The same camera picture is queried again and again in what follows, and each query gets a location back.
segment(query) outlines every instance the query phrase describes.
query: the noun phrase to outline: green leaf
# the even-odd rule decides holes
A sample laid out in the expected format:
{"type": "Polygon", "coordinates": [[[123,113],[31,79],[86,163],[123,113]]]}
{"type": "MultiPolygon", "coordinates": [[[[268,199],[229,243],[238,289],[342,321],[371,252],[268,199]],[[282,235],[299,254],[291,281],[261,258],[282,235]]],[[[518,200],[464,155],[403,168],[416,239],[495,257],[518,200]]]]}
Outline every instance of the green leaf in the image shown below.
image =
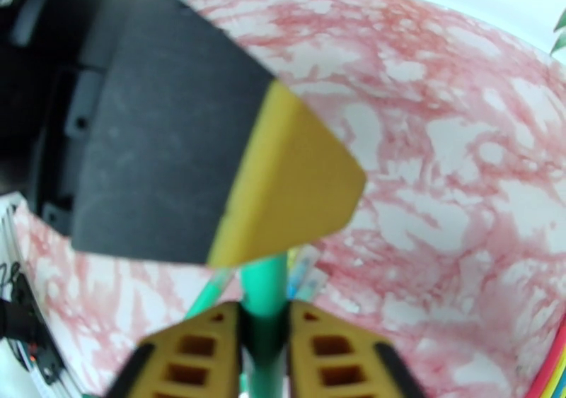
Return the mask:
{"type": "Polygon", "coordinates": [[[566,31],[562,31],[560,33],[558,39],[556,40],[556,43],[554,43],[553,49],[550,51],[550,54],[557,52],[558,50],[563,49],[564,47],[566,47],[566,31]]]}
{"type": "Polygon", "coordinates": [[[560,19],[558,19],[558,23],[556,24],[556,28],[554,28],[554,31],[556,32],[564,27],[566,27],[566,10],[564,10],[564,13],[562,13],[560,19]]]}

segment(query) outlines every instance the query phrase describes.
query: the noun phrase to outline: green pole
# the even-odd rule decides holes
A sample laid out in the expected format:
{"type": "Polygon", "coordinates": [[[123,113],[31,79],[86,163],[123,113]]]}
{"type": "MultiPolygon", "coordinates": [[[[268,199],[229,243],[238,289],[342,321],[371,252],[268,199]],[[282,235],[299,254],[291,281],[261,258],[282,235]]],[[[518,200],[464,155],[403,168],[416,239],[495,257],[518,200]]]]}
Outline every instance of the green pole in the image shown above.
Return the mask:
{"type": "Polygon", "coordinates": [[[199,315],[214,306],[214,304],[216,304],[218,299],[222,296],[222,293],[228,286],[228,283],[230,283],[232,274],[232,269],[220,269],[216,271],[197,296],[197,299],[186,314],[185,319],[190,319],[191,317],[199,315]]]}
{"type": "Polygon", "coordinates": [[[242,268],[242,306],[248,313],[246,346],[254,362],[250,398],[281,398],[285,357],[282,330],[287,306],[287,254],[242,268]]]}

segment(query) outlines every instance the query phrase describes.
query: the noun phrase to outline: pink marbled surface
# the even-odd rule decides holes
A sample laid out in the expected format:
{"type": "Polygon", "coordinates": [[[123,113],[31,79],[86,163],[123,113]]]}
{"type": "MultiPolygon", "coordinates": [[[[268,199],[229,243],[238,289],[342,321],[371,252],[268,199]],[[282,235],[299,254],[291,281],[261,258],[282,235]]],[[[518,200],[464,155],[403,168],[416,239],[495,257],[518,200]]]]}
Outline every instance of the pink marbled surface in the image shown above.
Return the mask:
{"type": "MultiPolygon", "coordinates": [[[[330,274],[318,304],[392,338],[432,398],[524,396],[566,311],[565,69],[415,0],[192,5],[368,173],[351,224],[317,244],[330,274]]],[[[78,255],[25,209],[17,222],[42,308],[94,392],[209,276],[78,255]]]]}

